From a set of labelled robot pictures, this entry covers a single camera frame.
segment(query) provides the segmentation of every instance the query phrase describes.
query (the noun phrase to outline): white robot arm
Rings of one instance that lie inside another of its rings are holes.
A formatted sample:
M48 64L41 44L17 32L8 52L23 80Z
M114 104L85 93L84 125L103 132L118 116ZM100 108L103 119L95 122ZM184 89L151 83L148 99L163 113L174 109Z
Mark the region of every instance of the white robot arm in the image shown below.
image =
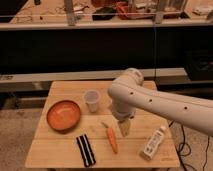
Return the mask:
M116 119L131 117L136 107L213 136L213 101L150 90L142 83L141 72L130 68L109 86Z

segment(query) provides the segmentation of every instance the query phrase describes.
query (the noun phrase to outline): small white bottle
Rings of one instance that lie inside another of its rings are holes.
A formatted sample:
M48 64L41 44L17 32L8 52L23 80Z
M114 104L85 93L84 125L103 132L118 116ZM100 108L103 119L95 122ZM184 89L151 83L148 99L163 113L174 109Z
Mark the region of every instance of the small white bottle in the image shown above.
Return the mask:
M159 145L164 139L165 131L165 126L161 126L158 130L156 130L144 149L140 151L140 156L146 157L151 160L157 152Z

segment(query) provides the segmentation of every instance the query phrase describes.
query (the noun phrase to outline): cable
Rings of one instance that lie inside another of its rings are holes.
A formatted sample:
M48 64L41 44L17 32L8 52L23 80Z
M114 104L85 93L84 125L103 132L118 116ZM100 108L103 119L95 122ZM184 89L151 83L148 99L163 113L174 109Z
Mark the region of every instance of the cable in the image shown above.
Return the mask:
M155 22L153 22L154 27L154 81L156 81L157 77L157 28L155 26Z
M209 142L210 142L210 136L208 136L208 140L207 140L207 146L206 146L206 158L205 158L205 163L203 165L203 171L205 171L205 167L208 161L208 149L209 149Z
M174 124L174 121L172 121L170 124L169 124L169 127L171 127L172 125ZM184 127L183 125L181 125L181 131L182 131L182 134L183 134L183 140L182 142L179 143L178 145L178 148L176 149L177 151L177 154L178 154L178 158L180 160L180 163L184 169L184 171L188 171L187 170L187 167L188 168L191 168L193 169L194 171L197 171L193 166L191 166L190 164L187 164L187 163L184 163L183 162L183 159L182 157L187 157L191 154L191 147L190 145L186 142L186 135L185 135L185 130L184 130ZM187 153L184 153L182 154L183 150L184 150L184 147L188 147L188 152Z
M173 124L174 124L174 121L172 121L172 122L169 124L169 127L171 127Z

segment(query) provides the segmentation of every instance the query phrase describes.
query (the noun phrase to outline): carrot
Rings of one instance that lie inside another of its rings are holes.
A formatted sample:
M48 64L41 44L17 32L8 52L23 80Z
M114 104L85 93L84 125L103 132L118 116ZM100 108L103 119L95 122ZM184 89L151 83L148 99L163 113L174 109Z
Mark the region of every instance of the carrot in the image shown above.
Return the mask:
M112 147L112 150L115 154L118 153L118 146L117 146L117 142L116 142L116 136L115 136L115 132L112 128L110 128L109 126L107 126L105 123L102 122L102 124L105 126L106 128L106 134L109 140L109 143Z

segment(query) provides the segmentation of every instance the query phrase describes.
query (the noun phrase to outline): cup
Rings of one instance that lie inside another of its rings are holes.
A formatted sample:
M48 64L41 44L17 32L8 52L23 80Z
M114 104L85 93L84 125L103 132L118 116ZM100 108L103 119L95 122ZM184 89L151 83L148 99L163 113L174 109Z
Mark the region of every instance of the cup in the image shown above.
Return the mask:
M84 101L89 111L95 113L99 108L100 93L97 90L87 90L84 93Z

